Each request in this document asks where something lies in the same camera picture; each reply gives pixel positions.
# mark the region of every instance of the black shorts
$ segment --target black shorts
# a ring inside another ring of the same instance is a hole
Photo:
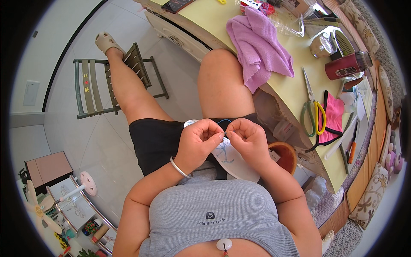
[[[257,113],[252,113],[243,118],[261,125],[257,120]],[[225,131],[229,121],[222,121],[218,125]],[[156,119],[141,119],[133,121],[129,126],[130,136],[134,144],[139,166],[143,175],[147,176],[151,172],[158,170],[170,162],[170,157],[175,156],[178,151],[181,132],[184,123],[178,121],[165,121]],[[215,164],[217,169],[217,179],[226,179],[225,170],[218,164],[212,154],[207,157],[207,161]]]

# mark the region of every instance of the beige sandal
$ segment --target beige sandal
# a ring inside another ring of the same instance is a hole
[[[95,43],[97,45],[97,47],[103,51],[104,54],[106,54],[107,50],[109,50],[111,47],[115,47],[118,50],[120,50],[123,53],[123,57],[126,55],[126,52],[123,50],[123,48],[121,48],[113,39],[113,37],[103,31],[100,32],[97,36],[96,36],[96,40]]]

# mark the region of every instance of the wooden bowl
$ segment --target wooden bowl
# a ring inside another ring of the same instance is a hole
[[[281,157],[277,164],[294,175],[297,167],[297,155],[294,148],[284,142],[274,142],[268,145],[268,149],[275,151]]]

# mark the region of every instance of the woman's leg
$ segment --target woman's leg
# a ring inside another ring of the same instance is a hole
[[[255,112],[242,67],[225,49],[215,49],[201,62],[197,81],[203,118],[236,118]]]
[[[112,47],[106,55],[110,63],[114,94],[128,124],[143,118],[173,121],[147,92],[137,74],[125,65],[120,50]]]

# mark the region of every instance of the woman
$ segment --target woman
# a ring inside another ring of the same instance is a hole
[[[108,33],[100,33],[96,45],[109,60],[113,90],[145,176],[124,201],[114,257],[321,255],[304,192],[271,160],[235,56],[217,49],[204,57],[197,83],[204,119],[184,128],[124,64],[124,50]],[[232,122],[216,123],[223,119]],[[210,152],[224,132],[266,188],[231,176],[216,180],[221,167]]]

